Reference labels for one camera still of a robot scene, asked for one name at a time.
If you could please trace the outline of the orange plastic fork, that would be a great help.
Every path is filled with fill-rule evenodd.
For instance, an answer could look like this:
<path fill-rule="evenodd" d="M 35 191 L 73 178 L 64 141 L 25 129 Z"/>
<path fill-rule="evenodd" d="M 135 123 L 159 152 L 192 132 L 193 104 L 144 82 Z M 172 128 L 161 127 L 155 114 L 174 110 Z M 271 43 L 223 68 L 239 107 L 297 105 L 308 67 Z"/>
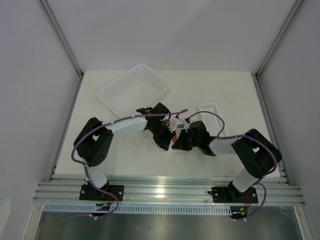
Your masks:
<path fill-rule="evenodd" d="M 173 143 L 176 143 L 177 140 L 178 140 L 177 131 L 175 130 L 174 133 L 175 133 L 175 135 L 174 135 L 174 137 L 173 137 L 173 139 L 172 139 L 172 142 L 173 142 Z"/>

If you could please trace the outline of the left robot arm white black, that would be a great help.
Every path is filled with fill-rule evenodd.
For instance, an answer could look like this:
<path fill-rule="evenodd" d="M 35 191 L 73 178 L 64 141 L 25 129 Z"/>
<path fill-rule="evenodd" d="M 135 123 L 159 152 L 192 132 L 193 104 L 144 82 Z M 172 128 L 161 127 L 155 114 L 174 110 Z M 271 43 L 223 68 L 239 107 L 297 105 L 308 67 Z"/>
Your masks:
<path fill-rule="evenodd" d="M 148 130 L 161 149 L 167 151 L 175 133 L 169 129 L 168 120 L 175 113 L 162 103 L 155 107 L 138 109 L 133 115 L 104 123 L 97 117 L 90 118 L 73 143 L 71 159 L 84 167 L 91 194 L 97 200 L 108 196 L 109 180 L 103 170 L 112 141 L 131 133 Z"/>

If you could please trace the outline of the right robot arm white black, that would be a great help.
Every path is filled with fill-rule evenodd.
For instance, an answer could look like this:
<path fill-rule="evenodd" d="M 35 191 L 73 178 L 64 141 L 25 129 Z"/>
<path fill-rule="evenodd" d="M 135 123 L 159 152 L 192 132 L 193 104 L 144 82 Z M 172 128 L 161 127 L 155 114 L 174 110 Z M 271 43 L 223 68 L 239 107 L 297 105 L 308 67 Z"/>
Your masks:
<path fill-rule="evenodd" d="M 191 151 L 198 148 L 206 156 L 236 155 L 243 170 L 227 187 L 212 187 L 208 192 L 215 203 L 257 203 L 254 185 L 273 173 L 283 159 L 281 152 L 258 130 L 252 128 L 234 136 L 211 136 L 202 121 L 181 130 L 172 146 L 175 150 Z"/>

